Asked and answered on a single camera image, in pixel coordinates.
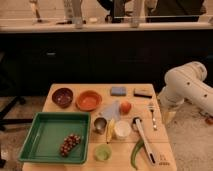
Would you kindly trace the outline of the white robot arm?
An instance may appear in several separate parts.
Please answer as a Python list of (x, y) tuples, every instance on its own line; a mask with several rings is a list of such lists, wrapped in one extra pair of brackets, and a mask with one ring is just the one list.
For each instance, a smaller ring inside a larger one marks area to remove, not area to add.
[(213, 87), (204, 83), (206, 77), (207, 69), (198, 61), (174, 67), (166, 72), (165, 86), (158, 94), (164, 124), (173, 119), (185, 99), (200, 108), (202, 114), (213, 117)]

